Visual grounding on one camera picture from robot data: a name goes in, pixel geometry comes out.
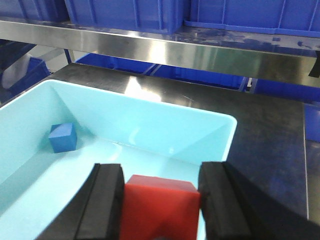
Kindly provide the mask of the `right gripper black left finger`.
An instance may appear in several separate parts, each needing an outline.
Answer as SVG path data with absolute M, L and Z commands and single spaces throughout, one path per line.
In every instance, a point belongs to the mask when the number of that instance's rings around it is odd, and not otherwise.
M 37 239 L 118 240 L 124 184 L 120 164 L 96 163 L 72 200 Z

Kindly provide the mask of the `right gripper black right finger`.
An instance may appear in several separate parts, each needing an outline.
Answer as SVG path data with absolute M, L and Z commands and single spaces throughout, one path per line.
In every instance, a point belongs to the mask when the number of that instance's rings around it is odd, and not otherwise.
M 227 161 L 203 162 L 198 174 L 208 240 L 318 240 L 320 227 L 289 210 Z

